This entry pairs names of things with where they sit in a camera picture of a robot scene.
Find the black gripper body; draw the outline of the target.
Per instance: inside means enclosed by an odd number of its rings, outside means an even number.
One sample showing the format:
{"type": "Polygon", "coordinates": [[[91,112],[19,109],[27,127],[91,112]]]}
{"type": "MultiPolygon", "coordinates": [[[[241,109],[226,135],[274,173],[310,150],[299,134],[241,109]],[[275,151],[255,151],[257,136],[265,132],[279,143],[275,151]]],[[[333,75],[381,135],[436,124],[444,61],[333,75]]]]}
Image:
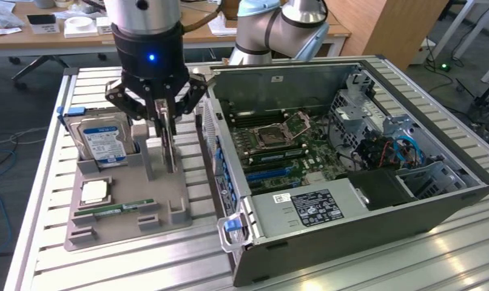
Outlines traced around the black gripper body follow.
{"type": "Polygon", "coordinates": [[[150,85],[155,99],[174,100],[189,80],[183,55],[183,26],[165,32],[138,35],[112,26],[114,40],[122,62],[122,78],[111,82],[111,93],[130,89],[145,95],[150,85]]]}

